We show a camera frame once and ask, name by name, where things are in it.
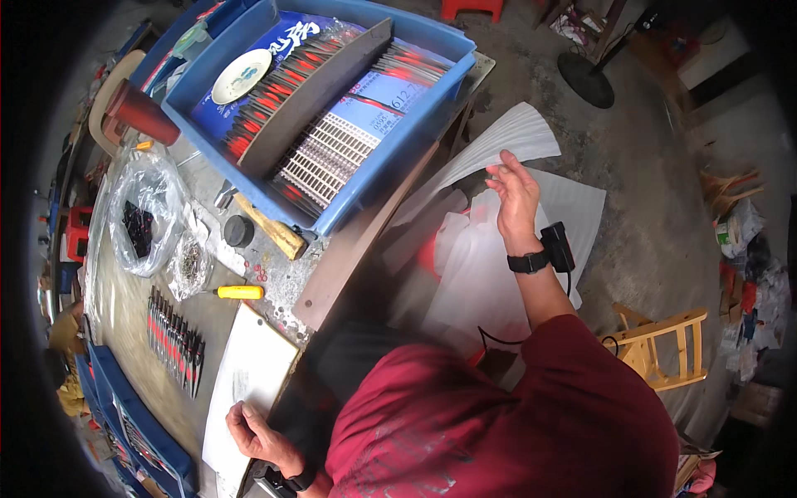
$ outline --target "red shirt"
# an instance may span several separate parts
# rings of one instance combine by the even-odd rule
[[[520,398],[441,348],[386,355],[337,419],[329,496],[672,495],[673,423],[581,320],[540,325],[521,354]]]

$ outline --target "red stool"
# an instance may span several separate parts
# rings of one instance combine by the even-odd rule
[[[76,206],[66,218],[66,255],[71,260],[83,262],[88,249],[88,224],[92,219],[91,206]]]
[[[493,13],[493,22],[499,22],[503,6],[504,0],[443,0],[440,17],[453,21],[459,10],[487,10]]]

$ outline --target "hand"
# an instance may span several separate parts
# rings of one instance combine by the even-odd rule
[[[534,216],[540,202],[540,186],[512,152],[501,151],[501,162],[487,167],[487,172],[497,179],[486,182],[501,198],[498,231],[504,238],[507,254],[538,253],[543,246],[534,234]]]
[[[285,436],[272,430],[249,403],[237,402],[226,417],[235,444],[245,456],[276,464],[286,478],[304,470],[304,457]]]

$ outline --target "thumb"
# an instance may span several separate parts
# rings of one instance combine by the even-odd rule
[[[263,417],[261,417],[257,410],[254,409],[254,406],[248,402],[244,403],[242,412],[246,419],[246,425],[248,425],[252,432],[262,440],[271,430],[265,423],[265,420],[263,420]]]

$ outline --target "white foam sheet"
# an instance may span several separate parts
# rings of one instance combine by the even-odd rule
[[[531,105],[520,102],[404,201],[390,226],[410,222],[440,189],[474,171],[501,163],[499,153],[503,149],[510,150],[521,162],[562,155],[543,116]]]
[[[395,275],[412,259],[423,243],[434,235],[448,212],[459,213],[466,207],[468,198],[462,190],[449,192],[439,202],[429,204],[410,228],[382,253],[382,261],[387,271]]]
[[[218,368],[202,444],[202,459],[217,473],[219,498],[236,496],[249,464],[227,429],[230,407],[239,401],[251,402],[265,417],[296,353],[293,344],[241,303]]]
[[[540,184],[540,205],[550,223],[564,223],[573,253],[573,288],[579,283],[600,228],[606,191],[546,171],[526,168]]]
[[[475,198],[469,217],[449,214],[446,226],[438,232],[435,267],[445,261],[440,286],[432,299],[421,329],[447,342],[467,357],[482,347],[477,326],[504,340],[528,337],[523,299],[515,274],[506,263],[506,249],[496,219],[501,201],[487,189]],[[460,217],[469,218],[465,225]],[[535,226],[548,226],[544,210],[537,209]],[[563,288],[567,278],[557,275]],[[571,290],[577,308],[581,299]]]

